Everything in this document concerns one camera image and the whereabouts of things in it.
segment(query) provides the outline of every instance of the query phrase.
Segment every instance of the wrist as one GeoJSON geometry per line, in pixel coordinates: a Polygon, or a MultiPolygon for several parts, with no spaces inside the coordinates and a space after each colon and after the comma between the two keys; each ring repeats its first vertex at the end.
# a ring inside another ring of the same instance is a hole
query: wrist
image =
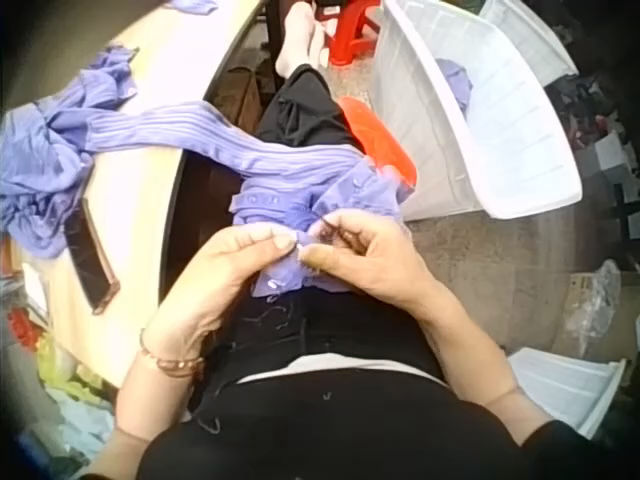
{"type": "Polygon", "coordinates": [[[197,358],[207,334],[197,325],[156,315],[142,332],[142,341],[149,352],[163,360],[197,358]]]}
{"type": "Polygon", "coordinates": [[[425,282],[420,294],[406,311],[420,324],[434,325],[449,316],[455,296],[446,285],[436,279],[425,282]]]}

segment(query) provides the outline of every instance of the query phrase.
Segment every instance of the black pants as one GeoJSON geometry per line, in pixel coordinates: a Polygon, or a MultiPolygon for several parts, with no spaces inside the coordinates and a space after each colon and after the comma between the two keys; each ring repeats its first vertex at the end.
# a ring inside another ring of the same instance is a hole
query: black pants
{"type": "MultiPolygon", "coordinates": [[[[308,65],[299,67],[274,97],[256,136],[292,147],[346,143],[362,150],[326,82],[308,65]]],[[[247,296],[238,303],[207,357],[191,408],[205,407],[207,399],[247,375],[326,352],[395,360],[443,379],[424,335],[405,312],[362,294],[304,288],[277,298],[247,296]]]]}

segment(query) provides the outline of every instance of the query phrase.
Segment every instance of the gold bracelet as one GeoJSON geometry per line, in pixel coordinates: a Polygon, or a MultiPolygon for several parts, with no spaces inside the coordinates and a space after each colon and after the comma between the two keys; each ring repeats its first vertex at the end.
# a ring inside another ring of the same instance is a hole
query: gold bracelet
{"type": "Polygon", "coordinates": [[[200,376],[204,366],[204,358],[197,357],[186,360],[163,360],[158,358],[145,347],[142,340],[143,333],[144,328],[140,330],[140,353],[150,360],[158,370],[172,378],[184,378],[192,375],[200,376]]]}

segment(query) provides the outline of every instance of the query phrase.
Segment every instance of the white plastic bin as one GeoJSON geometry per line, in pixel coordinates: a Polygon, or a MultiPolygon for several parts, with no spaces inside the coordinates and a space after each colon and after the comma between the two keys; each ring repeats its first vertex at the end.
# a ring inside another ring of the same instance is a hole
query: white plastic bin
{"type": "Polygon", "coordinates": [[[520,0],[487,0],[480,17],[509,37],[543,87],[578,69],[556,34],[520,0]]]}
{"type": "Polygon", "coordinates": [[[591,438],[624,373],[625,361],[587,362],[523,348],[509,356],[518,383],[549,415],[591,438]]]}
{"type": "Polygon", "coordinates": [[[416,164],[405,219],[486,210],[515,218],[574,203],[582,186],[542,87],[496,27],[428,0],[384,0],[370,99],[416,164]],[[466,120],[435,58],[467,69],[466,120]]]}

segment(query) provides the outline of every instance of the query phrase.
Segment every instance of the foot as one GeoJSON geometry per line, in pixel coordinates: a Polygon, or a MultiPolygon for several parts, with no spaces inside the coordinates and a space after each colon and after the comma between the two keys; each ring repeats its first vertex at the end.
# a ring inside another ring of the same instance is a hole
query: foot
{"type": "Polygon", "coordinates": [[[284,20],[284,42],[276,60],[278,75],[286,79],[300,65],[311,64],[309,47],[315,26],[311,5],[305,2],[294,3],[284,20]]]}
{"type": "Polygon", "coordinates": [[[318,21],[315,22],[316,27],[313,31],[313,37],[311,38],[311,44],[309,45],[309,61],[311,66],[318,69],[320,64],[320,53],[324,48],[324,28],[318,21]]]}

